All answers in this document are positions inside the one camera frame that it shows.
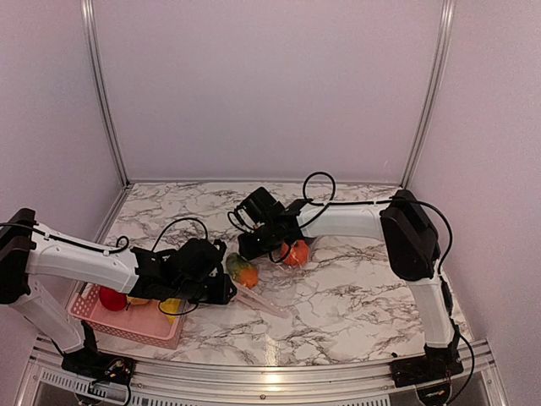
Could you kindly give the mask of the yellow fake lemon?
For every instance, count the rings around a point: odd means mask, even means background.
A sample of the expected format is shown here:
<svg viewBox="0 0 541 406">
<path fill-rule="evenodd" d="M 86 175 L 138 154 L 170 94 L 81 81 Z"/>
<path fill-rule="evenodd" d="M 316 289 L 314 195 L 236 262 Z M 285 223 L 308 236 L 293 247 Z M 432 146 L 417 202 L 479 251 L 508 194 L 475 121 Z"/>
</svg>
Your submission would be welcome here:
<svg viewBox="0 0 541 406">
<path fill-rule="evenodd" d="M 181 299 L 166 299 L 158 304 L 160 312 L 167 318 L 170 324 L 173 324 L 180 314 L 182 305 Z"/>
</svg>

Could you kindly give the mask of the orange fake fruit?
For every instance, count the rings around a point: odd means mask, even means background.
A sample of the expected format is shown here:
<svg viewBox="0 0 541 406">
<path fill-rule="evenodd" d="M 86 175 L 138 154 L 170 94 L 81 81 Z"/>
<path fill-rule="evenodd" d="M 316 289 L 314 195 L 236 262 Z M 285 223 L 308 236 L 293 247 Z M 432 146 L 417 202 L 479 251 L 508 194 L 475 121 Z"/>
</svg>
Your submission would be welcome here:
<svg viewBox="0 0 541 406">
<path fill-rule="evenodd" d="M 304 240 L 297 240 L 288 245 L 284 243 L 281 247 L 282 262 L 288 266 L 302 266 L 310 257 L 310 248 Z"/>
</svg>

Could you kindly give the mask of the clear zip top bag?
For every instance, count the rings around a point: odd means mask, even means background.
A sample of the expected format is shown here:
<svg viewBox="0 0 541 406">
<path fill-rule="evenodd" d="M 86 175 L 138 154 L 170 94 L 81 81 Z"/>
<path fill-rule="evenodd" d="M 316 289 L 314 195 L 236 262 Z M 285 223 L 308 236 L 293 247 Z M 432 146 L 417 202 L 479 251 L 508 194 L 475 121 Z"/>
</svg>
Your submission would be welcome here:
<svg viewBox="0 0 541 406">
<path fill-rule="evenodd" d="M 290 318 L 289 309 L 292 306 L 296 284 L 303 275 L 303 269 L 312 259 L 314 246 L 318 241 L 317 238 L 301 240 L 304 240 L 310 248 L 309 260 L 304 265 L 288 266 L 283 262 L 273 263 L 266 257 L 249 261 L 259 272 L 259 283 L 253 288 L 246 288 L 232 279 L 237 288 L 233 301 L 261 314 L 280 319 Z M 282 259 L 281 249 L 275 253 Z"/>
</svg>

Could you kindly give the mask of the beige fake bread ball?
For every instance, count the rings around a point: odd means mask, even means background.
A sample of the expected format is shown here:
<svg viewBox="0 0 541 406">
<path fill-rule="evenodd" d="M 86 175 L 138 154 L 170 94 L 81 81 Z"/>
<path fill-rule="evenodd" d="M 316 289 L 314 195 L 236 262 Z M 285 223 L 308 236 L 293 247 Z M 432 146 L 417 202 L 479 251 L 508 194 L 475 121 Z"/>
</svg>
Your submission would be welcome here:
<svg viewBox="0 0 541 406">
<path fill-rule="evenodd" d="M 130 306 L 147 305 L 150 303 L 150 299 L 135 298 L 131 296 L 126 297 L 127 304 Z"/>
</svg>

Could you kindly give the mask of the red fake apple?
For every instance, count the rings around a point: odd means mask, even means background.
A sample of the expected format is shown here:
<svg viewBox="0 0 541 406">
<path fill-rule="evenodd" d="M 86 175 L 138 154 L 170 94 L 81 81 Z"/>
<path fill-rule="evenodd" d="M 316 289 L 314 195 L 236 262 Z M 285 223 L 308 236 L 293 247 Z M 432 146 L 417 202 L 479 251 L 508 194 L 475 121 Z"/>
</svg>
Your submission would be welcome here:
<svg viewBox="0 0 541 406">
<path fill-rule="evenodd" d="M 98 289 L 98 298 L 105 309 L 113 312 L 124 310 L 128 303 L 125 294 L 103 286 Z"/>
</svg>

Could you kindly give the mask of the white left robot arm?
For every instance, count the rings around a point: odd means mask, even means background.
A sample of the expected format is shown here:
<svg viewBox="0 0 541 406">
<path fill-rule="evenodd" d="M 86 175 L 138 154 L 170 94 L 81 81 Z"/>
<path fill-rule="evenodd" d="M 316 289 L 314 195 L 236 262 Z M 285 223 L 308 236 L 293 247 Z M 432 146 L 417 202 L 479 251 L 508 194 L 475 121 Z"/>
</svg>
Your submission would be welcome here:
<svg viewBox="0 0 541 406">
<path fill-rule="evenodd" d="M 91 344 L 93 332 L 47 292 L 40 276 L 110 288 L 137 299 L 183 299 L 226 305 L 236 295 L 222 261 L 221 240 L 190 239 L 179 249 L 109 247 L 63 235 L 23 208 L 1 225 L 1 302 L 46 334 L 88 376 L 100 376 L 107 358 Z"/>
</svg>

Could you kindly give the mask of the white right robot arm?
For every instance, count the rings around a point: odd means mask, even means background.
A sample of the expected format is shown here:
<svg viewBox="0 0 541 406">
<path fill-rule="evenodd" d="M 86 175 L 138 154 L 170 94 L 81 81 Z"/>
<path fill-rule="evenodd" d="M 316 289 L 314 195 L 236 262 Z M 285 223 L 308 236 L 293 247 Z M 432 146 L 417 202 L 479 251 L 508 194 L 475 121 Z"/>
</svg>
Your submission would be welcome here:
<svg viewBox="0 0 541 406">
<path fill-rule="evenodd" d="M 340 236 L 374 239 L 385 244 L 394 274 L 410 288 L 432 348 L 418 370 L 435 379 L 451 366 L 447 347 L 456 337 L 452 298 L 440 275 L 444 259 L 439 235 L 426 211 L 430 204 L 406 190 L 379 201 L 315 202 L 303 197 L 284 206 L 259 187 L 232 211 L 244 227 L 239 251 L 248 260 L 271 254 L 302 239 Z"/>
</svg>

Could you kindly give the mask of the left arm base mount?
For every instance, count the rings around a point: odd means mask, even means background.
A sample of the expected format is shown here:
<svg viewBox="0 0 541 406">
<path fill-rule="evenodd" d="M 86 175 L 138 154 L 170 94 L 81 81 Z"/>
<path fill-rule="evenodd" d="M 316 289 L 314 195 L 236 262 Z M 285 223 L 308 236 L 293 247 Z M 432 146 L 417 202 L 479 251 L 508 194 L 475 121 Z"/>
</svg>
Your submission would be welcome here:
<svg viewBox="0 0 541 406">
<path fill-rule="evenodd" d="M 135 360 L 114 354 L 65 354 L 62 368 L 97 382 L 128 385 L 134 373 Z"/>
</svg>

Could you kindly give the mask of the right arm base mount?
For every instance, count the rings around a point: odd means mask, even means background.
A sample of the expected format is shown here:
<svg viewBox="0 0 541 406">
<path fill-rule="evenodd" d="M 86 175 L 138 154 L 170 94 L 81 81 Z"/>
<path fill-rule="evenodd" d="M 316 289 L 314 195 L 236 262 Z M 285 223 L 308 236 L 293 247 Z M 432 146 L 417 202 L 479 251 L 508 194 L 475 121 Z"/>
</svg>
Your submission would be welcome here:
<svg viewBox="0 0 541 406">
<path fill-rule="evenodd" d="M 391 377 L 396 387 L 424 384 L 431 381 L 449 379 L 464 371 L 461 361 L 429 359 L 418 356 L 405 359 L 394 359 L 390 365 Z"/>
</svg>

